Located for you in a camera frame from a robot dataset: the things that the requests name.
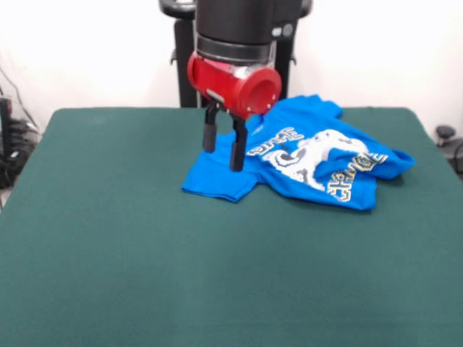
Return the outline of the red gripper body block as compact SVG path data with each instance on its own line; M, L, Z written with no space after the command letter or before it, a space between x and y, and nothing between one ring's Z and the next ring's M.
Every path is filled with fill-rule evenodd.
M202 96L244 120L272 109L282 89L279 73L269 65L235 66L196 53L189 58L187 75Z

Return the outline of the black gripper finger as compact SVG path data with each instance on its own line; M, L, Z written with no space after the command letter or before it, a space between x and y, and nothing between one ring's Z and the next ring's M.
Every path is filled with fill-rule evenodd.
M235 140L231 147L231 171L242 171L245 161L246 145L247 145L247 127L246 121L238 116L233 116L233 129Z
M203 127L203 150L207 153L213 153L216 147L216 115L218 113L218 104L210 103L205 110L205 122Z

